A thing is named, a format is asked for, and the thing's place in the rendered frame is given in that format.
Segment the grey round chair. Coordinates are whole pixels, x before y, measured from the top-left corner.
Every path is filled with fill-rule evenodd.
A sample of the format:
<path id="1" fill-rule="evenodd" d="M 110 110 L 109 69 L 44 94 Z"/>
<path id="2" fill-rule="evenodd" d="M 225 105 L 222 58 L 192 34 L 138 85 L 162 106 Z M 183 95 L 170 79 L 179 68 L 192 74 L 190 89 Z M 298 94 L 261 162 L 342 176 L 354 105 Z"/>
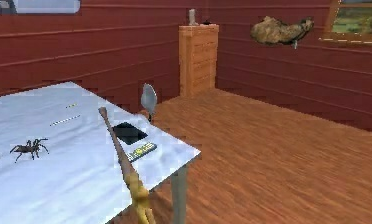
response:
<path id="1" fill-rule="evenodd" d="M 145 83 L 142 88 L 141 106 L 148 112 L 148 121 L 152 122 L 157 105 L 157 94 L 153 86 Z"/>

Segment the tall wooden cabinet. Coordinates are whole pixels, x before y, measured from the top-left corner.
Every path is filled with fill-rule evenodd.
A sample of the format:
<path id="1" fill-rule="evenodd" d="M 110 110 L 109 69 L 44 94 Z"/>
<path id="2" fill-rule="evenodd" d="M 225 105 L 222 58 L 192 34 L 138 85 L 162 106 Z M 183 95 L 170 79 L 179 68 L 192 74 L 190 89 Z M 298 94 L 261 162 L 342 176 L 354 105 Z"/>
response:
<path id="1" fill-rule="evenodd" d="M 179 27 L 180 95 L 195 95 L 215 87 L 219 26 Z"/>

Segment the dark remote control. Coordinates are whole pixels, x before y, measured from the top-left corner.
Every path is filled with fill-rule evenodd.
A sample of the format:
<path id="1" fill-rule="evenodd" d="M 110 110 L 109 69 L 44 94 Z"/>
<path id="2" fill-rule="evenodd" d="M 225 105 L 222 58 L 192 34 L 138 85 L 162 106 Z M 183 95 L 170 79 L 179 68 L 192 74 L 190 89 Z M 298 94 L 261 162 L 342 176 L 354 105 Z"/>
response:
<path id="1" fill-rule="evenodd" d="M 134 162 L 134 161 L 142 158 L 146 154 L 154 151 L 156 148 L 157 148 L 157 145 L 155 143 L 151 143 L 151 142 L 146 143 L 146 144 L 136 148 L 133 152 L 129 153 L 127 155 L 127 158 L 130 162 Z"/>

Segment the black flat phone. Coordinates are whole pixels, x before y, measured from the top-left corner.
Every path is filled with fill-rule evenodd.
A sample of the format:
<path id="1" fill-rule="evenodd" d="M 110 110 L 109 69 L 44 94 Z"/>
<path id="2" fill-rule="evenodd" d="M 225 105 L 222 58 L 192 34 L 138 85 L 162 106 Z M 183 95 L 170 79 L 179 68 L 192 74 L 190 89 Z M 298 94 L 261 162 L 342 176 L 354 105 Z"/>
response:
<path id="1" fill-rule="evenodd" d="M 147 137 L 147 134 L 130 123 L 123 122 L 113 126 L 117 138 L 127 145 L 132 145 Z"/>

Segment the wooden baseball bat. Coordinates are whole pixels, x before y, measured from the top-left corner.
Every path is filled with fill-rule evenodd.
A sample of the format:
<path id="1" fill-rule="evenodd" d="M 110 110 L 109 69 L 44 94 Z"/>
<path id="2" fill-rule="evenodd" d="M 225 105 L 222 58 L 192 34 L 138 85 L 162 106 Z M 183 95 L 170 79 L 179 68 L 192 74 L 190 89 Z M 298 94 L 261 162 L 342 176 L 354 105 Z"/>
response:
<path id="1" fill-rule="evenodd" d="M 107 130 L 116 149 L 118 163 L 121 167 L 123 180 L 130 191 L 132 206 L 138 217 L 138 224 L 157 224 L 149 203 L 149 191 L 143 186 L 139 174 L 128 160 L 126 153 L 118 141 L 118 138 L 109 122 L 107 109 L 105 107 L 100 107 L 98 111 L 107 126 Z"/>

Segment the grey statue figure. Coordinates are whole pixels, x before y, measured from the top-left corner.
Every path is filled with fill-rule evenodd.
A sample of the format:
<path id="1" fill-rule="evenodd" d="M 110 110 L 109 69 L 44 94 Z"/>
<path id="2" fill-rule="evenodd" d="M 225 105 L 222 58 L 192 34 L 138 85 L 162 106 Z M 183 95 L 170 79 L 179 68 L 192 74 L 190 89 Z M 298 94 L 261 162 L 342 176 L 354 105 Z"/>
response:
<path id="1" fill-rule="evenodd" d="M 189 18 L 189 26 L 198 26 L 199 25 L 196 22 L 196 10 L 195 9 L 189 9 L 188 18 Z"/>

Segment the white striped pencil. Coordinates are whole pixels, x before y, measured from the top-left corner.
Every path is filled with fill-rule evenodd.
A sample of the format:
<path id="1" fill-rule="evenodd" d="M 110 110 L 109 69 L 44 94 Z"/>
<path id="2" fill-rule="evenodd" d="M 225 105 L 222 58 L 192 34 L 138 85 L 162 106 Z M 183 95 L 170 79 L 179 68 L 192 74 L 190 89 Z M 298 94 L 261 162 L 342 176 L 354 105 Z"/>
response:
<path id="1" fill-rule="evenodd" d="M 56 126 L 58 124 L 62 124 L 62 123 L 65 123 L 65 122 L 68 122 L 70 120 L 73 120 L 73 119 L 76 119 L 76 118 L 79 118 L 81 115 L 75 115 L 75 116 L 72 116 L 72 117 L 69 117 L 69 118 L 65 118 L 65 119 L 62 119 L 62 120 L 58 120 L 58 121 L 54 121 L 53 123 L 51 123 L 49 126 Z"/>

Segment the white table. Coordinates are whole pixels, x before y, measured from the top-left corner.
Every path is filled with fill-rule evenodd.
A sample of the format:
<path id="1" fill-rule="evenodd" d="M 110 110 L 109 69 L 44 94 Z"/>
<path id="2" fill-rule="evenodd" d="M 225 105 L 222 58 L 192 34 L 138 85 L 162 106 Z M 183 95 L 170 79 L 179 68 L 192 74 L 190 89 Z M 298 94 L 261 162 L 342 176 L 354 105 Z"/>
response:
<path id="1" fill-rule="evenodd" d="M 77 103 L 75 107 L 66 106 Z M 135 161 L 144 186 L 153 190 L 171 179 L 175 212 L 184 224 L 187 166 L 199 150 L 79 85 L 66 82 L 0 97 L 0 224 L 107 224 L 131 203 L 113 142 L 98 109 L 110 124 L 128 122 L 147 137 L 126 152 L 155 143 Z M 75 115 L 79 118 L 49 126 Z M 9 153 L 27 140 L 47 138 L 39 157 L 15 161 Z"/>

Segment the black spider figure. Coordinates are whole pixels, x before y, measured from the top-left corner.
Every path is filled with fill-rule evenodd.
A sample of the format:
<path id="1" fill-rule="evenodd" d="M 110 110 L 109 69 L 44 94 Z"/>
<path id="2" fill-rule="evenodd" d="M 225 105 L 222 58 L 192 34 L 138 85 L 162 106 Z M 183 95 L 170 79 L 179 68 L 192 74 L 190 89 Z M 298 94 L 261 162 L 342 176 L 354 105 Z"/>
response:
<path id="1" fill-rule="evenodd" d="M 42 144 L 43 141 L 47 141 L 47 138 L 34 139 L 33 141 L 27 140 L 25 145 L 16 145 L 14 146 L 9 153 L 18 153 L 15 161 L 23 155 L 29 153 L 32 159 L 39 157 L 39 152 L 41 149 L 44 149 L 46 152 L 49 152 L 47 147 Z"/>

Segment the wooden framed window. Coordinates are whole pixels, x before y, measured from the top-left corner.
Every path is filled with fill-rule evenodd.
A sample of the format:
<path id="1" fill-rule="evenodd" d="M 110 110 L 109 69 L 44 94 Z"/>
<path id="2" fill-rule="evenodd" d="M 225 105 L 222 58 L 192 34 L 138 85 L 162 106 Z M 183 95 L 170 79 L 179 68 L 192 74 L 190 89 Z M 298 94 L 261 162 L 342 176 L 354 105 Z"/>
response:
<path id="1" fill-rule="evenodd" d="M 331 0 L 320 40 L 372 45 L 372 0 Z"/>

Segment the brown animal wall decoration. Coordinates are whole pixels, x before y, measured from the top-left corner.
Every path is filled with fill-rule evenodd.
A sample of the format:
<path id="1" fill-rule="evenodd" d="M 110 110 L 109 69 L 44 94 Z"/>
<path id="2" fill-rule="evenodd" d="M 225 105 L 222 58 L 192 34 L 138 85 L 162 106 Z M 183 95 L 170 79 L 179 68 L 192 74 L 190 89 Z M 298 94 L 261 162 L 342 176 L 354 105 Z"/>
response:
<path id="1" fill-rule="evenodd" d="M 303 39 L 314 27 L 312 17 L 307 17 L 294 24 L 265 16 L 260 22 L 252 26 L 250 37 L 256 42 L 265 45 L 291 45 L 294 49 L 298 42 Z"/>

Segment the white framed wall picture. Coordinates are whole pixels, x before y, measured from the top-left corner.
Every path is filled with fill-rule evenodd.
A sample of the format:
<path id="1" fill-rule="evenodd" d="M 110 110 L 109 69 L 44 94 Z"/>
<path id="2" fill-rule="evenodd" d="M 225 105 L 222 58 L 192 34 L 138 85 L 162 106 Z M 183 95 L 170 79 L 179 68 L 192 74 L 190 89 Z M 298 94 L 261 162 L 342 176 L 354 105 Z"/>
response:
<path id="1" fill-rule="evenodd" d="M 81 0 L 0 0 L 0 15 L 75 14 Z"/>

